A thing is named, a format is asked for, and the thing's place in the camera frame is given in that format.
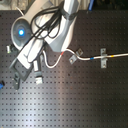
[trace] black cable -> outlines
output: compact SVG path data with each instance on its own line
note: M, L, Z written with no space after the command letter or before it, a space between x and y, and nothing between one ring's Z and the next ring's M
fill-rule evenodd
M30 39L26 42L26 44L24 45L24 47L33 39L40 39L42 41L44 41L44 44L42 46L42 48L44 47L44 45L46 45L47 43L45 42L45 38L47 36L49 36L50 38L55 38L58 33L59 33L59 30L60 30L60 23L61 23L61 17L62 17L62 14L61 14L61 8L62 8L62 5L61 6L58 6L58 7L53 7L53 8L49 8L49 9L45 9L45 10L42 10L40 11L39 13L37 13L33 19L31 20L31 23L30 23L30 28L31 28L31 32L32 32L32 36L30 37ZM50 20L48 20L44 25L42 25L41 27L36 23L36 19L39 17L39 16L43 16L43 15L46 15L46 14L52 14L53 13L53 16L50 18ZM33 24L33 21L36 25L36 27L38 28L38 30L33 33L32 31L32 24ZM51 31L58 26L58 31L57 31L57 34L54 36L54 37L51 37L50 36L50 33ZM41 36L41 33L43 31L47 30L48 31L48 34L45 36L45 37L41 37L39 38L39 36Z
M48 20L44 25L39 26L39 25L37 24L36 21L37 21L38 17L43 16L43 15L46 15L46 14L52 14L52 13L54 13L53 16L52 16L52 17L50 18L50 20ZM45 9L45 10L40 11L39 13L37 13L37 14L33 17L32 21L31 21L31 24L30 24L30 25L31 25L31 32L32 32L32 34L34 35L34 37L35 37L36 39L43 39L43 40L44 40L47 36L51 37L51 36L50 36L51 31L52 31L56 26L58 26L58 28L60 28L61 16L62 16L62 14L61 14L61 10L60 10L60 7L59 7L59 6L58 6L58 7L49 8L49 9ZM32 30L32 25L33 25L33 23L34 23L35 26L38 28L38 32L37 32L37 33L36 33L36 32L33 33L33 30ZM60 29L58 29L57 34L56 34L54 37L51 37L51 38L55 38L55 37L58 35L59 30L60 30ZM45 37L40 37L40 36L41 36L41 33L43 33L43 31L47 31L48 33L46 34Z

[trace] metal bracket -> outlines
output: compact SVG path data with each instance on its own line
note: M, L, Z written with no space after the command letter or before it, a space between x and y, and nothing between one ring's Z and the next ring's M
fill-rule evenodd
M7 53L10 54L10 53L13 53L13 52L18 52L18 49L16 49L16 47L13 44L8 45L7 46Z
M41 71L40 56L38 56L37 59L33 62L33 65L34 65L36 84L37 85L42 84L43 83L43 77L42 77L42 71Z
M101 68L107 68L107 54L106 54L106 48L102 48L100 50L101 56L104 56L103 58L101 58Z
M17 72L15 72L14 78L12 80L13 80L14 89L18 90L19 86L20 86L20 77L19 77L19 74Z
M76 51L77 56L81 56L83 54L83 51L79 48L78 51ZM69 59L69 62L73 64L78 58L76 55L72 55L72 57Z

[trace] screw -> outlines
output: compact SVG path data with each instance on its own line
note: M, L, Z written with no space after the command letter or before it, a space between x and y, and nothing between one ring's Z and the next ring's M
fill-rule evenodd
M70 62L72 63L73 62L73 59L71 59Z
M106 64L104 64L103 67L105 68L106 67Z

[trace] gray surface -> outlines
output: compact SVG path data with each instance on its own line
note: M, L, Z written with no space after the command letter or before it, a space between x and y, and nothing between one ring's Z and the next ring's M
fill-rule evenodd
M76 21L70 48L82 48L83 56L128 51L128 11L81 11ZM6 54L11 44L10 29L19 12L0 12L0 126L4 128L127 128L128 57L113 58L107 69L100 60L70 64L65 53L54 69L42 65L44 84L36 85L32 72L18 92L12 89L8 67L14 55ZM58 54L47 49L53 64Z

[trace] metal clamp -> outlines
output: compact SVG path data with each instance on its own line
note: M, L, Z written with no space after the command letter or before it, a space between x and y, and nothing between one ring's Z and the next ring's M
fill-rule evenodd
M76 51L76 55L77 56L81 56L83 54L83 51L81 49L78 49L78 51ZM72 55L72 57L69 59L69 62L71 64L73 64L78 58L76 57L76 55Z
M7 53L10 54L12 52L18 52L18 49L13 44L7 46Z
M17 72L15 72L14 78L12 80L13 80L14 89L18 90L19 86L20 86L20 77L19 77L19 74Z
M102 48L100 50L101 56L104 56L103 58L101 58L101 68L107 68L107 54L106 54L106 48Z

